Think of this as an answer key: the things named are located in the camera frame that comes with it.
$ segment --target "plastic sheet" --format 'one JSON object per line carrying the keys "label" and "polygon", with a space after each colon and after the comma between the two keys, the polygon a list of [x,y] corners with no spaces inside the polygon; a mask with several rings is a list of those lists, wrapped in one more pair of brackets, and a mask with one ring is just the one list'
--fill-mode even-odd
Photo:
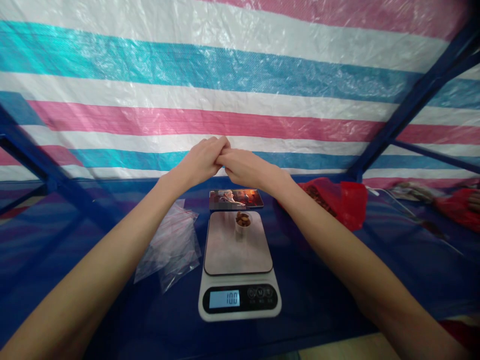
{"label": "plastic sheet", "polygon": [[[467,0],[4,0],[0,90],[26,99],[18,121],[73,178],[158,177],[211,135],[293,174],[340,173],[469,12]],[[453,79],[404,140],[478,156],[479,80],[479,68]],[[0,179],[28,180],[16,166],[0,157]],[[393,149],[365,178],[452,172]]]}
{"label": "plastic sheet", "polygon": [[136,268],[134,283],[161,271],[165,293],[200,264],[202,253],[194,228],[198,214],[185,210],[184,203],[184,199],[177,200],[164,217]]}

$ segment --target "plastic bag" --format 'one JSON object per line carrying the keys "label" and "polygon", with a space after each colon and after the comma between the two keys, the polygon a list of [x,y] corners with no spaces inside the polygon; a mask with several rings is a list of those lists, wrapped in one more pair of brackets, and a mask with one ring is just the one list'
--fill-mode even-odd
{"label": "plastic bag", "polygon": [[161,270],[162,293],[181,277],[195,269],[202,256],[194,223],[198,214],[183,208],[185,200],[177,200],[163,218],[140,260],[133,283]]}
{"label": "plastic bag", "polygon": [[460,189],[449,197],[435,199],[435,206],[444,215],[457,223],[480,233],[480,214],[468,208],[469,197],[475,192],[474,189]]}
{"label": "plastic bag", "polygon": [[362,228],[368,199],[365,185],[348,181],[334,184],[326,177],[298,185],[348,230]]}
{"label": "plastic bag", "polygon": [[399,182],[393,188],[389,189],[389,192],[396,199],[423,201],[427,204],[431,204],[435,198],[445,195],[444,192],[438,189],[410,181]]}

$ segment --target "scale display reading 100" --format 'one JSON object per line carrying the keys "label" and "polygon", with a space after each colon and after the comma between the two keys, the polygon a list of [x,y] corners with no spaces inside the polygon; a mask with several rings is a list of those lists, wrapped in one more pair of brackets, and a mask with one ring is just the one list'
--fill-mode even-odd
{"label": "scale display reading 100", "polygon": [[240,292],[238,290],[212,291],[210,293],[210,309],[238,306],[240,306]]}

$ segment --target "brown food pieces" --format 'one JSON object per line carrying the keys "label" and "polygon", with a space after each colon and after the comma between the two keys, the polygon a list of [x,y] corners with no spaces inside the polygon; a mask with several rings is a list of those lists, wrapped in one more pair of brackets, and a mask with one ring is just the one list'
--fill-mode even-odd
{"label": "brown food pieces", "polygon": [[252,223],[250,221],[250,218],[247,214],[242,214],[240,211],[236,213],[236,223],[240,225],[241,227],[247,227],[250,226]]}
{"label": "brown food pieces", "polygon": [[322,208],[327,210],[330,215],[333,217],[337,217],[337,213],[330,207],[330,205],[327,204],[327,202],[324,200],[324,198],[320,195],[319,191],[315,186],[309,186],[306,188],[305,192],[313,199],[316,201],[318,205],[320,205]]}

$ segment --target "smartphone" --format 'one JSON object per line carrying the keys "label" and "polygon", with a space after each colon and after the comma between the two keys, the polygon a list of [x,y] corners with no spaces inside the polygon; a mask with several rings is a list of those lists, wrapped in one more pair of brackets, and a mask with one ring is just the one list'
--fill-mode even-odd
{"label": "smartphone", "polygon": [[208,204],[210,210],[246,210],[264,206],[256,189],[212,190]]}

